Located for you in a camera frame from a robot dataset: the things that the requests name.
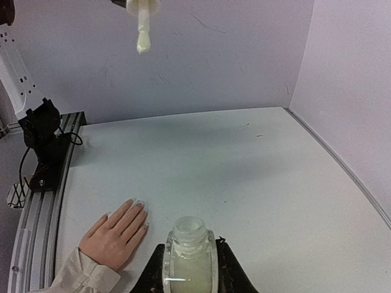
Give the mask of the clear nail polish bottle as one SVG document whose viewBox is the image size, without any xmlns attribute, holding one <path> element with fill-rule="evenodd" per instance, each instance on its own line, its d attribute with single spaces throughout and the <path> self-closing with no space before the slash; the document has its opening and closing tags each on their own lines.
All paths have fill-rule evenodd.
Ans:
<svg viewBox="0 0 391 293">
<path fill-rule="evenodd" d="M 212 230 L 193 216 L 175 221 L 164 248 L 164 292 L 217 292 L 217 245 Z"/>
</svg>

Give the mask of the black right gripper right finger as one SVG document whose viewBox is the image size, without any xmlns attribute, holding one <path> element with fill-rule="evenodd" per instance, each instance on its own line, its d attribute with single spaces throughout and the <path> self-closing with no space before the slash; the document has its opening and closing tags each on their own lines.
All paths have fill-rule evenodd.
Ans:
<svg viewBox="0 0 391 293">
<path fill-rule="evenodd" d="M 218 293 L 258 293 L 250 282 L 226 239 L 216 239 Z"/>
</svg>

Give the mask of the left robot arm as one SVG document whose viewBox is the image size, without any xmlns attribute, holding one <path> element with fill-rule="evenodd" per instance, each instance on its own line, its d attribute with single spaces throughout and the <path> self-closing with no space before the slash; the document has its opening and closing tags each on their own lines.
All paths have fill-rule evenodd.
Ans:
<svg viewBox="0 0 391 293">
<path fill-rule="evenodd" d="M 21 126 L 26 154 L 34 151 L 38 166 L 29 188 L 33 193 L 57 192 L 69 146 L 82 145 L 82 138 L 61 127 L 59 110 L 44 97 L 19 54 L 15 39 L 4 26 L 15 20 L 13 1 L 1 1 L 1 82 Z"/>
</svg>

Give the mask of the mannequin hand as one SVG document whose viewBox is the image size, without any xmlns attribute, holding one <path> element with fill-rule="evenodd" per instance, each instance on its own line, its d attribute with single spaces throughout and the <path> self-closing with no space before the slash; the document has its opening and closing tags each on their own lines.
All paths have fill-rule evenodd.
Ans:
<svg viewBox="0 0 391 293">
<path fill-rule="evenodd" d="M 126 266 L 148 231 L 142 201 L 128 200 L 112 215 L 104 215 L 85 234 L 79 251 L 116 272 Z"/>
</svg>

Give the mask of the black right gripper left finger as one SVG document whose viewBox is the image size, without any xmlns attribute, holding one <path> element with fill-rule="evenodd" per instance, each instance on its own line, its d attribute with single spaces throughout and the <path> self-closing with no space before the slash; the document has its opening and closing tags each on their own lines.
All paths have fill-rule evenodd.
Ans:
<svg viewBox="0 0 391 293">
<path fill-rule="evenodd" d="M 163 293 L 164 244 L 158 244 L 130 293 Z"/>
</svg>

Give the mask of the beige sleeved forearm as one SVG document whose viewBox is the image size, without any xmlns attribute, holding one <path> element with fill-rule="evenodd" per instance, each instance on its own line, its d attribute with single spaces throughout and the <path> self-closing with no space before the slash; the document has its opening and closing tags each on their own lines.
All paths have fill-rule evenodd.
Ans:
<svg viewBox="0 0 391 293">
<path fill-rule="evenodd" d="M 75 248 L 51 286 L 38 292 L 111 292 L 121 276 Z"/>
</svg>

